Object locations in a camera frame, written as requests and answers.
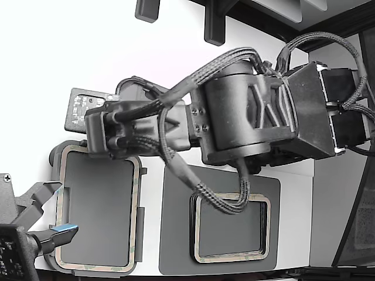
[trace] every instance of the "rectangular frame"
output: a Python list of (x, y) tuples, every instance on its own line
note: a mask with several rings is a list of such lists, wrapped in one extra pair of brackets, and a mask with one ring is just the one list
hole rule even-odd
[[(238, 200), (238, 193), (215, 193), (216, 196), (226, 200)], [(268, 198), (262, 194), (250, 194), (248, 197), (249, 201), (263, 202), (267, 205), (266, 218), (261, 218), (261, 222), (265, 222), (265, 235), (264, 243), (265, 248), (258, 251), (240, 252), (240, 253), (228, 253), (222, 255), (211, 255), (211, 256), (200, 256), (199, 255), (199, 230), (200, 230), (200, 207), (202, 198), (196, 197), (195, 204), (195, 231), (194, 231), (194, 257), (199, 263), (216, 263), (216, 262), (239, 262), (239, 261), (254, 261), (259, 259), (265, 259), (270, 250), (270, 225), (271, 225), (271, 202)]]
[[(63, 218), (63, 199), (64, 199), (64, 180), (66, 172), (67, 155), (71, 151), (88, 153), (87, 148), (77, 145), (69, 145), (64, 148), (61, 157), (60, 167), (60, 182), (63, 183), (62, 187), (58, 190), (57, 194), (57, 210), (56, 210), (56, 226), (62, 225)], [(135, 231), (137, 227), (137, 206), (138, 206), (138, 183), (139, 183), (139, 163), (136, 158), (130, 157), (126, 159), (131, 161), (134, 165), (133, 174), (133, 187), (132, 187), (132, 204), (131, 204), (131, 218), (130, 218), (130, 236), (129, 236), (129, 263), (122, 267), (113, 266), (99, 266), (99, 265), (81, 265), (76, 263), (65, 263), (62, 261), (61, 247), (57, 247), (55, 250), (55, 260), (57, 264), (63, 269), (70, 270), (85, 270), (85, 271), (99, 271), (99, 272), (117, 272), (126, 273), (130, 271), (135, 265)]]

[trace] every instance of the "black plastic housing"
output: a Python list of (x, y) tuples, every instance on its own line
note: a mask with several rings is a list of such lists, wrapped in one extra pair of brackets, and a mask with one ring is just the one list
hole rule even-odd
[(315, 63), (309, 63), (287, 78), (295, 108), (297, 136), (282, 150), (303, 157), (323, 159), (335, 155), (326, 100)]

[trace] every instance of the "rectangular tray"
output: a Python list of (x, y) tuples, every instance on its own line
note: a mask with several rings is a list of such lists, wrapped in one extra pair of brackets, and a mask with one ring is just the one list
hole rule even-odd
[(62, 151), (56, 225), (71, 222), (80, 229), (72, 243), (56, 248), (55, 260), (63, 269), (129, 272), (135, 266), (139, 162), (86, 153), (77, 145)]

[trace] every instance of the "dark gray rectangle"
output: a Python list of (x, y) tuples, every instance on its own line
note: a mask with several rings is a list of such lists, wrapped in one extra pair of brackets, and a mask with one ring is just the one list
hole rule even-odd
[(249, 202), (242, 213), (225, 215), (202, 201), (199, 255), (210, 256), (259, 250), (261, 247), (260, 205), (260, 202)]
[[(196, 166), (191, 166), (191, 168), (215, 192), (238, 193), (237, 173)], [(263, 194), (271, 202), (270, 251), (268, 256), (258, 261), (198, 263), (190, 257), (189, 210), (192, 191), (166, 168), (164, 174), (159, 257), (159, 270), (161, 273), (164, 275), (213, 275), (273, 270), (277, 262), (280, 182), (277, 179), (268, 177), (251, 176), (250, 185), (251, 193)], [(237, 220), (237, 215), (224, 215), (219, 213), (219, 211), (216, 214), (214, 211), (208, 211), (205, 215), (213, 215), (213, 217), (206, 217), (204, 220), (207, 222), (212, 219), (212, 223), (217, 223), (219, 226), (215, 229), (205, 227), (205, 232), (207, 232), (204, 234), (205, 241), (215, 234), (214, 231), (217, 231), (216, 229), (221, 229), (223, 222), (221, 219), (219, 220), (219, 217), (222, 216), (228, 216), (225, 220), (232, 219), (233, 221), (231, 221), (231, 225), (229, 226), (237, 227), (239, 230), (244, 231), (244, 235), (250, 233), (249, 229), (253, 224), (259, 224), (259, 219), (255, 218), (255, 213), (255, 221), (252, 221), (253, 216), (249, 220), (243, 220), (243, 218)], [(259, 243), (258, 237), (253, 238), (255, 240), (247, 242), (247, 248), (255, 247)], [(229, 242), (227, 239), (226, 243), (229, 245), (226, 247), (228, 248), (222, 248), (219, 251), (227, 251), (229, 248), (238, 250), (241, 247), (239, 244), (242, 244), (244, 241), (244, 237), (241, 237), (240, 240), (232, 239)], [(204, 251), (212, 253), (215, 250), (207, 248)]]
[(81, 152), (67, 155), (69, 223), (79, 231), (62, 247), (65, 263), (125, 266), (134, 166), (130, 161), (93, 159)]

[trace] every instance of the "black clamp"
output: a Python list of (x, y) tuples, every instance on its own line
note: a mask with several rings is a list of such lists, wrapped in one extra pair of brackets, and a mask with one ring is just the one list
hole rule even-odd
[[(207, 0), (204, 18), (204, 40), (221, 46), (225, 43), (226, 15), (238, 0)], [(135, 17), (155, 22), (159, 16), (160, 0), (137, 0)]]
[(216, 46), (225, 43), (226, 15), (238, 0), (207, 0), (204, 40)]

